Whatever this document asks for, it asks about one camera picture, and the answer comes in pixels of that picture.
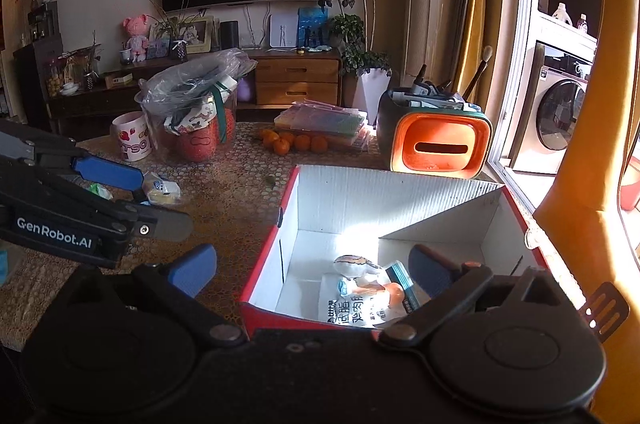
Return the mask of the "bread bun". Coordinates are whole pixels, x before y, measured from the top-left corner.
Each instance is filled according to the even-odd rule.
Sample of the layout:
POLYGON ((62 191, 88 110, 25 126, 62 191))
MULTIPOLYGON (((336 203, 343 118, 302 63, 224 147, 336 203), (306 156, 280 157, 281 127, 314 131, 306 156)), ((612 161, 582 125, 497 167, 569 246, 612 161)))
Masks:
POLYGON ((163 179, 156 173, 145 173, 142 191, 151 205, 175 206, 181 201, 181 189, 177 182, 163 179))

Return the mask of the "washing machine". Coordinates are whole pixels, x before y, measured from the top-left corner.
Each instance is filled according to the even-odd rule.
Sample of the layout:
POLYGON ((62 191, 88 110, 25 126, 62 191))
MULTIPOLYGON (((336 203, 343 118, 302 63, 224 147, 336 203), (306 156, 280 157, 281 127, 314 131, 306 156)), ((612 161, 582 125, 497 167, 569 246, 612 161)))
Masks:
POLYGON ((575 131, 591 64, 538 42, 510 150, 517 173, 554 175, 575 131))

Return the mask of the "pink plush toy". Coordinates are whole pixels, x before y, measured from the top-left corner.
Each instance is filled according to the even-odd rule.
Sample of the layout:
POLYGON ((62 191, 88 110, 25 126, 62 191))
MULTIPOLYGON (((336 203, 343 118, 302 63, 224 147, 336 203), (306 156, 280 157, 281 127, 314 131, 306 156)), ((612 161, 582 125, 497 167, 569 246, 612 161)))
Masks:
POLYGON ((146 49, 149 46, 150 17, 140 14, 136 17, 126 17, 122 27, 128 36, 126 50, 130 51, 132 63, 142 63, 146 59, 146 49))

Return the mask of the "pink strawberry mug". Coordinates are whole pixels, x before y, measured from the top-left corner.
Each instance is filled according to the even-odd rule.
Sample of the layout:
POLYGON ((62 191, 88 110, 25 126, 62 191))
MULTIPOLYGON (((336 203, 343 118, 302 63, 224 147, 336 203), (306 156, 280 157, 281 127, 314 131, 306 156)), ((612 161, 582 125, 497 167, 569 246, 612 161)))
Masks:
POLYGON ((141 111, 116 117, 111 124, 111 134, 125 162, 139 162, 152 153, 149 128, 141 111))

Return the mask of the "clear plastic fruit bag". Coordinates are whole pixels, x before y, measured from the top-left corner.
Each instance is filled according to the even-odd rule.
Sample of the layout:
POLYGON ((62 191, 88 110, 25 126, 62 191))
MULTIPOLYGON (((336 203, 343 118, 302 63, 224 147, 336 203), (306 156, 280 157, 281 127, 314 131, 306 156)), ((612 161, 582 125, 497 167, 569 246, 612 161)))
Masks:
POLYGON ((165 163, 205 163, 232 147, 241 80, 257 62, 240 49, 192 58, 140 82, 136 102, 165 163))

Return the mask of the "red cardboard box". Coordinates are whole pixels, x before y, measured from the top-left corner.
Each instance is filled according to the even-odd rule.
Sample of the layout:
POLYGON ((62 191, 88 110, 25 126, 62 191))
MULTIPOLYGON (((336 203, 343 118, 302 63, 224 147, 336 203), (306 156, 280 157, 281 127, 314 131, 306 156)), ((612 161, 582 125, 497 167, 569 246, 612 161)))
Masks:
POLYGON ((276 224, 241 298, 247 333, 325 330, 321 283, 334 259, 380 266, 409 261, 423 244, 453 262, 520 275, 546 264, 509 190, 493 182, 301 165, 285 187, 276 224))

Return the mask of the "wooden drawer cabinet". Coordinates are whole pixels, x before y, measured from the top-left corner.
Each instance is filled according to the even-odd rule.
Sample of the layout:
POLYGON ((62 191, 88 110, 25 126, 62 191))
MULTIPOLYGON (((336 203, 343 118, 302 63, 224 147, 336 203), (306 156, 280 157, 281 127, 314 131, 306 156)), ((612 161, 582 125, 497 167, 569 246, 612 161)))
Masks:
POLYGON ((342 63, 335 51, 248 50, 254 68, 255 104, 280 109, 304 100, 338 105, 342 63))

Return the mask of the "black speaker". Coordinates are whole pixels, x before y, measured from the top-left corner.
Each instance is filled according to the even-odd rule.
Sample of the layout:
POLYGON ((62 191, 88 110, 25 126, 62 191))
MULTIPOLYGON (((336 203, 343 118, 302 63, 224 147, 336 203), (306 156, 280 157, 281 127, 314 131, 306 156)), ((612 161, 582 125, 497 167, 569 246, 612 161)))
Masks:
POLYGON ((237 20, 226 20, 219 24, 219 41, 221 50, 239 48, 240 34, 237 20))

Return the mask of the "orange green tissue box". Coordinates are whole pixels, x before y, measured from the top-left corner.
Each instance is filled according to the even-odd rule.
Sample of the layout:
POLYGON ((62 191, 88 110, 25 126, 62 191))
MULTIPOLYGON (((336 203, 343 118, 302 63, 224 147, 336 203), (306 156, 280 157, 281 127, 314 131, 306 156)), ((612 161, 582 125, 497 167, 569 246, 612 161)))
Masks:
POLYGON ((385 164, 396 173, 472 179, 485 164, 492 126, 469 104, 400 88, 381 96, 376 136, 385 164))

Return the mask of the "blue picture board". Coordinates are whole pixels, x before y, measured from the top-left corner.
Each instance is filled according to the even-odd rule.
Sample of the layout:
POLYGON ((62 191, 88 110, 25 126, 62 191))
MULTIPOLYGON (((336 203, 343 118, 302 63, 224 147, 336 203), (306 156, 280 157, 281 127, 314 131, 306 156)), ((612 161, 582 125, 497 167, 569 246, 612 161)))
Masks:
POLYGON ((299 8, 297 12, 297 46, 300 49, 316 49, 329 44, 328 10, 299 8))

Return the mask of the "white snack packet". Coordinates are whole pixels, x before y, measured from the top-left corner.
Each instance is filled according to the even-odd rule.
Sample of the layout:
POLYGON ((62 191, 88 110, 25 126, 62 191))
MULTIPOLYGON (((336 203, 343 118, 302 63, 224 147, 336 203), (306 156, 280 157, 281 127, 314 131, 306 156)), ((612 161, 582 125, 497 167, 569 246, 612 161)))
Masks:
POLYGON ((378 329, 422 306, 405 266, 386 267, 366 257, 343 255, 320 282, 318 319, 332 326, 378 329))

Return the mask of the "orange tangerine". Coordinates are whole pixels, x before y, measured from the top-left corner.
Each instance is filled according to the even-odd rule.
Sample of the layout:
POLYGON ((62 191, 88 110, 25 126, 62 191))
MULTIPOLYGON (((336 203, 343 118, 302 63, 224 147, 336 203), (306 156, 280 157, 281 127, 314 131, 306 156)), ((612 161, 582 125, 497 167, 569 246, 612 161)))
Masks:
POLYGON ((314 136, 310 141, 310 149, 317 154, 326 153, 329 150, 329 142, 325 137, 314 136))
POLYGON ((293 145, 297 152, 308 152, 311 147, 311 137, 306 135, 296 136, 293 145))
POLYGON ((290 153, 290 148, 291 148, 290 142, 288 142, 288 140, 285 140, 283 138, 278 138, 277 140, 274 140, 271 144, 271 150, 273 151, 274 154, 279 156, 288 155, 288 153, 290 153))

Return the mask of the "picture frame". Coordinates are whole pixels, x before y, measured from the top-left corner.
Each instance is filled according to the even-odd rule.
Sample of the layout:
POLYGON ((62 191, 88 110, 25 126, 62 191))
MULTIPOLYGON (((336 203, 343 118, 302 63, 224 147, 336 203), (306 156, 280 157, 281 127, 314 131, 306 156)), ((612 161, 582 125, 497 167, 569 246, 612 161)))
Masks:
POLYGON ((202 54, 212 49, 213 19, 202 16, 190 20, 181 29, 182 39, 186 42, 186 53, 202 54))

